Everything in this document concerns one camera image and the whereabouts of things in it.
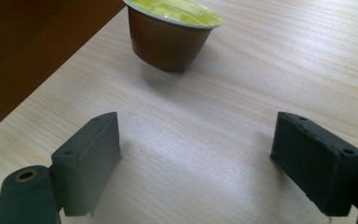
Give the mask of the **brown capsule with yellow-green lid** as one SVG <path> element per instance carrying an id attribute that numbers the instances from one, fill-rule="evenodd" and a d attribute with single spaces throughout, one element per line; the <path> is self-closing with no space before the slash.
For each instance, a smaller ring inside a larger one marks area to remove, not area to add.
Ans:
<path id="1" fill-rule="evenodd" d="M 161 70 L 188 68 L 221 17 L 193 0 L 123 0 L 131 45 L 144 62 Z"/>

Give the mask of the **brown wooden box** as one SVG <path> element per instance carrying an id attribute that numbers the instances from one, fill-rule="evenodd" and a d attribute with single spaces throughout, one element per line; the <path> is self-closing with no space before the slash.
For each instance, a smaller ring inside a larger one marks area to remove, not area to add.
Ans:
<path id="1" fill-rule="evenodd" d="M 0 122 L 123 7 L 122 0 L 0 0 Z"/>

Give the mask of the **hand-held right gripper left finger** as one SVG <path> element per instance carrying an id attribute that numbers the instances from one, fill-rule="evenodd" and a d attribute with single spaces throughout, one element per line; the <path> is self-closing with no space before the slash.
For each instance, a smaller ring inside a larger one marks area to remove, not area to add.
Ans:
<path id="1" fill-rule="evenodd" d="M 120 159 L 117 113 L 87 122 L 51 155 L 58 207 L 68 217 L 93 212 Z"/>

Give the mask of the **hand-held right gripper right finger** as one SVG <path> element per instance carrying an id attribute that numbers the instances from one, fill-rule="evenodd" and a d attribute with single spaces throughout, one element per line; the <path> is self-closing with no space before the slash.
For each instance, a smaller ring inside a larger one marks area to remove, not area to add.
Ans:
<path id="1" fill-rule="evenodd" d="M 322 213 L 345 217 L 358 180 L 358 148 L 310 119 L 280 112 L 270 157 Z"/>

